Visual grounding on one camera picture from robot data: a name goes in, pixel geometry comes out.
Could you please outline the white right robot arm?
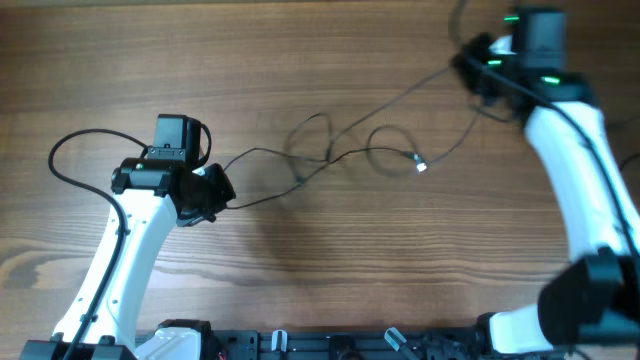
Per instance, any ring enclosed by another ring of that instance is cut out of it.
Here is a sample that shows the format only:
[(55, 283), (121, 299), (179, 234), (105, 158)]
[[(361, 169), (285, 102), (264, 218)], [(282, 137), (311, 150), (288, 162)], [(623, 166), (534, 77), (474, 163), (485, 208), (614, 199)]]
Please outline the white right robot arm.
[(463, 41), (465, 3), (448, 33), (466, 88), (504, 99), (541, 160), (566, 227), (568, 266), (522, 308), (486, 315), (487, 350), (502, 358), (639, 342), (639, 214), (611, 153), (587, 80), (567, 67), (566, 16), (517, 5), (510, 32)]

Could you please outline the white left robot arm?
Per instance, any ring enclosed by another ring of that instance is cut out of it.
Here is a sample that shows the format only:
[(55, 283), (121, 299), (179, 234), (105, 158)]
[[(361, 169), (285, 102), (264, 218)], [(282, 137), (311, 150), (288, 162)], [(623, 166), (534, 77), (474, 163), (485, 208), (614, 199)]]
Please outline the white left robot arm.
[(86, 277), (48, 340), (29, 340), (23, 359), (214, 359), (222, 350), (207, 321), (168, 320), (136, 342), (142, 300), (159, 250), (175, 227), (214, 222), (235, 192), (211, 150), (206, 125), (161, 114), (154, 141), (111, 178), (109, 220)]

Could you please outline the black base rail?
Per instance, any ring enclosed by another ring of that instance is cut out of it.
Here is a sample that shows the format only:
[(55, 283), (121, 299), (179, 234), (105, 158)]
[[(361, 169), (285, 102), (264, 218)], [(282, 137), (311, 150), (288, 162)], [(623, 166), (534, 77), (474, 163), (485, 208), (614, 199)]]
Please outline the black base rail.
[(472, 328), (402, 332), (395, 327), (367, 332), (258, 332), (210, 330), (190, 341), (169, 327), (136, 349), (140, 359), (213, 360), (453, 360), (478, 359), (482, 338)]

